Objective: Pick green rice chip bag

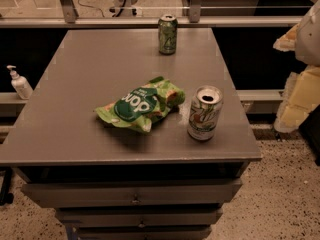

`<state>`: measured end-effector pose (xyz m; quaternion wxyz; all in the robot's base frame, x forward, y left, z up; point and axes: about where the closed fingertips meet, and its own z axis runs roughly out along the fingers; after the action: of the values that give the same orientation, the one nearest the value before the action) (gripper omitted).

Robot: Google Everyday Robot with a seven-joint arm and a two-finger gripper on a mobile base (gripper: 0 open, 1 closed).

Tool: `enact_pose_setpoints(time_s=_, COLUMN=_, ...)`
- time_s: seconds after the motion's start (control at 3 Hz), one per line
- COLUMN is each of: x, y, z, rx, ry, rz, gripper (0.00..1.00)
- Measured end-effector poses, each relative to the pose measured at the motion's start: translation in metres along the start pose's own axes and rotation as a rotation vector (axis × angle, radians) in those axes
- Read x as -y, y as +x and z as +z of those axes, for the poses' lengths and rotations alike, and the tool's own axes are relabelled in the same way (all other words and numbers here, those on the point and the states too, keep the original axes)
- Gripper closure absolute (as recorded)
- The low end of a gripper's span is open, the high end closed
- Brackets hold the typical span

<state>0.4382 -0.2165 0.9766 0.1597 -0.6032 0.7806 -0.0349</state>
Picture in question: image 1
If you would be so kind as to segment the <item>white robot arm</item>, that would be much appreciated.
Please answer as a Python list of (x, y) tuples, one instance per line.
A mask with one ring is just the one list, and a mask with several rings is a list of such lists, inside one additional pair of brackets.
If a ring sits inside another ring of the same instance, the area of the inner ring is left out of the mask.
[(320, 0), (317, 0), (299, 24), (295, 57), (307, 65), (320, 66)]

